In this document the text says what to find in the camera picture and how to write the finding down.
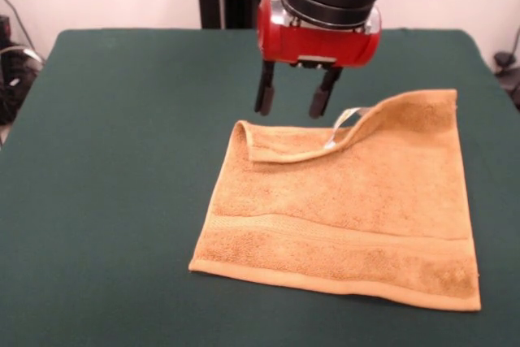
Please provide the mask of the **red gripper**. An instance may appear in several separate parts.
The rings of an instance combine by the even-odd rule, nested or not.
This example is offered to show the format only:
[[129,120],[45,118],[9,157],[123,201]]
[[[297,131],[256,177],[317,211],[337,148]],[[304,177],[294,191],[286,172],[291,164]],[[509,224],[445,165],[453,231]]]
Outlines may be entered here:
[[360,67],[375,54],[381,36],[381,15],[377,7],[359,28],[334,30],[314,26],[290,14],[281,0],[261,0],[257,14],[258,47],[262,53],[262,71],[254,111],[268,115],[274,97],[275,63],[326,67],[314,92],[309,116],[322,117],[341,67]]

